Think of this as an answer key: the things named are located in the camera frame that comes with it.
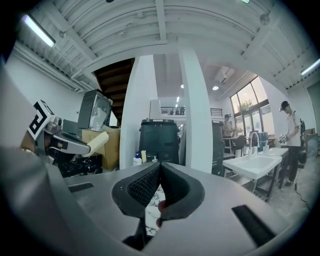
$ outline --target window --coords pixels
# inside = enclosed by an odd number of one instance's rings
[[[245,136],[249,136],[251,131],[267,132],[268,135],[275,134],[267,94],[258,76],[233,95],[230,100],[233,106],[235,127],[241,128]]]
[[[259,77],[257,77],[256,79],[254,79],[252,82],[252,87],[254,89],[255,95],[258,99],[258,102],[263,102],[264,100],[267,100],[267,95],[266,95],[266,91],[259,79]]]
[[[239,105],[239,100],[238,100],[237,94],[235,94],[231,97],[231,102],[232,102],[234,113],[240,112],[240,107],[239,107],[240,105]]]
[[[257,99],[250,83],[237,94],[239,96],[242,111],[246,111],[251,106],[257,104]]]
[[[268,135],[275,135],[274,119],[272,117],[270,105],[261,108],[262,122],[264,131]]]

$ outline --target ceiling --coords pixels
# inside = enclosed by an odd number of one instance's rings
[[[177,96],[181,73],[175,53],[181,42],[195,49],[211,93],[221,65],[236,70],[230,84],[247,70],[283,92],[320,80],[320,68],[300,75],[320,55],[277,0],[46,0],[30,13],[56,43],[50,48],[21,23],[13,54],[63,76],[76,92],[97,88],[94,71],[102,67],[157,54],[159,92]],[[267,25],[260,21],[263,14]]]

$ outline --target fluorescent light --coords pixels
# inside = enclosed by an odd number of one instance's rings
[[[316,65],[320,64],[320,59],[318,59],[315,63],[313,63],[311,66],[306,68],[304,71],[301,72],[301,75],[303,76],[305,73],[309,72],[312,70]]]
[[[54,46],[55,42],[46,35],[44,29],[40,27],[32,18],[28,15],[24,15],[22,18],[23,22],[27,24],[27,26],[33,30],[48,46]]]

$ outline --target wooden staircase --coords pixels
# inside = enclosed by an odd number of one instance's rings
[[[134,58],[126,59],[102,67],[94,72],[103,94],[113,100],[112,112],[119,125],[122,121],[126,91],[134,62]]]

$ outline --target black pants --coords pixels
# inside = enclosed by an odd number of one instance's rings
[[[296,178],[298,171],[298,157],[299,157],[299,146],[289,146],[289,181],[293,182]]]

